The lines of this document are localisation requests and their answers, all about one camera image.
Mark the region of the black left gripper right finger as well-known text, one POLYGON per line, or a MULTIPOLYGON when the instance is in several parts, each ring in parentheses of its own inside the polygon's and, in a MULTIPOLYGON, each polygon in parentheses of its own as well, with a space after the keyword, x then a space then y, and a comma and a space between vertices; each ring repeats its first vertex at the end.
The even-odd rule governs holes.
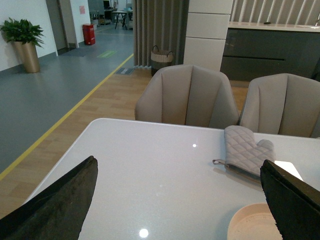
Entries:
POLYGON ((320 238, 320 192, 270 160, 260 168, 266 202, 284 240, 320 238))

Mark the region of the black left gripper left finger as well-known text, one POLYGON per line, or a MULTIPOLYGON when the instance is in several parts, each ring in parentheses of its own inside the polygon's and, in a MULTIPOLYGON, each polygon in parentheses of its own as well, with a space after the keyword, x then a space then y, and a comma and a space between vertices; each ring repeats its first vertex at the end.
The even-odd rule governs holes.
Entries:
POLYGON ((98 161, 89 156, 0 220, 2 240, 76 240, 89 211, 98 161))

